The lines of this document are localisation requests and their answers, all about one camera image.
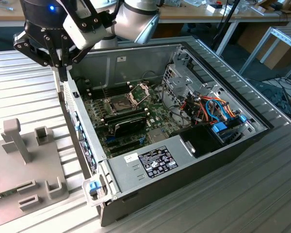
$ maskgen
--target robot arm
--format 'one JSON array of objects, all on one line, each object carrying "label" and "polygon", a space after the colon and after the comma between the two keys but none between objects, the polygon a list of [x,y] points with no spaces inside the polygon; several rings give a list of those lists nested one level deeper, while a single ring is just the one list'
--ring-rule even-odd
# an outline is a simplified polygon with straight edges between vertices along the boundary
[{"label": "robot arm", "polygon": [[[152,36],[158,23],[155,0],[115,1],[20,0],[25,31],[14,36],[14,48],[42,66],[51,66],[60,81],[67,81],[67,69],[105,36],[119,34],[141,44]],[[97,12],[101,2],[110,2],[113,12],[107,8]]]}]

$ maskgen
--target warning label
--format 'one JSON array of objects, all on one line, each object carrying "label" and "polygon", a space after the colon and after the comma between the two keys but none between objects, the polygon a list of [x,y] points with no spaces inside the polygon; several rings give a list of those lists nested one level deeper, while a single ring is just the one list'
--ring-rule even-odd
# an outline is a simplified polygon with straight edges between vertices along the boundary
[{"label": "warning label", "polygon": [[138,158],[150,178],[157,177],[178,167],[166,146],[157,148],[148,153],[140,154]]}]

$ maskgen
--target green circuit board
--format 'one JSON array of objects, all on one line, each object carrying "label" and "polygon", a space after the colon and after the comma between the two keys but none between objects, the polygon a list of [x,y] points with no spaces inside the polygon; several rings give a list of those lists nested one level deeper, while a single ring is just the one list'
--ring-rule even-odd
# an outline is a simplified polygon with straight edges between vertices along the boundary
[{"label": "green circuit board", "polygon": [[[149,114],[146,116],[145,127],[137,132],[117,138],[112,137],[111,127],[106,126],[101,119],[105,116],[116,116],[135,110],[136,108],[131,108],[128,95],[122,94],[100,100],[93,100],[88,97],[83,99],[87,113],[108,158],[155,143],[156,139],[153,139],[155,133],[159,134],[157,138],[163,139],[168,138],[171,132],[181,128],[182,122],[175,122],[169,115],[169,111],[163,106],[157,92],[151,87],[148,87],[148,92],[149,96],[137,106],[137,109],[148,109]],[[145,91],[138,87],[132,94],[138,103],[146,97]],[[120,109],[120,112],[114,112],[114,108]]]}]

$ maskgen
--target blue latch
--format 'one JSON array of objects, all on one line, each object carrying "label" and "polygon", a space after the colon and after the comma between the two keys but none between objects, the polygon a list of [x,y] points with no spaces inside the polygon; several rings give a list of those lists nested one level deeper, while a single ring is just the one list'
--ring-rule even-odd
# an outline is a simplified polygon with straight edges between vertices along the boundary
[{"label": "blue latch", "polygon": [[245,123],[247,121],[247,118],[244,115],[240,115],[239,117],[243,123]]},{"label": "blue latch", "polygon": [[100,181],[92,181],[89,183],[89,192],[94,192],[96,191],[97,189],[100,189],[102,186],[101,186],[101,183]]},{"label": "blue latch", "polygon": [[216,133],[227,129],[226,125],[223,122],[219,122],[213,125],[212,130]]}]

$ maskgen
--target gray plastic stand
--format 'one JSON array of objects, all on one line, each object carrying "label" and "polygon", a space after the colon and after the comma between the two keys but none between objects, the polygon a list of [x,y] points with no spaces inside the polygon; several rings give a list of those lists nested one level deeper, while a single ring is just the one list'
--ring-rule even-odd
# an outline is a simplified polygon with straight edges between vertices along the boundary
[{"label": "gray plastic stand", "polygon": [[0,141],[0,225],[69,196],[53,132],[22,136],[18,119],[3,123]]}]

